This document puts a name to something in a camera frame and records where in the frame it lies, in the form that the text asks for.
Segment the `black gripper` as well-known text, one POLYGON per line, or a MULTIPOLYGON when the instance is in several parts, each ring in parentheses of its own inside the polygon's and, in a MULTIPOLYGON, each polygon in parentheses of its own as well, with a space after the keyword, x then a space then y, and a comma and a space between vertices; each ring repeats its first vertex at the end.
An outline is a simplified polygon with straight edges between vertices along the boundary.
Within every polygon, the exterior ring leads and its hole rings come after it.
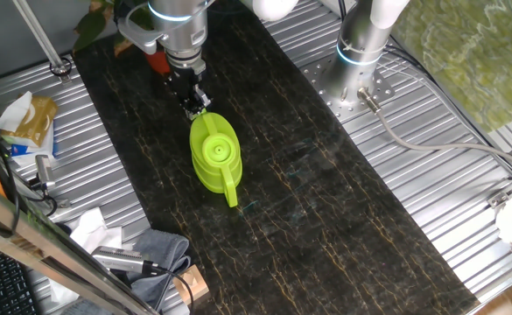
POLYGON ((201 110, 212 103, 201 88, 199 76, 192 69, 174 69, 169 85, 190 121, 193 121, 201 110))

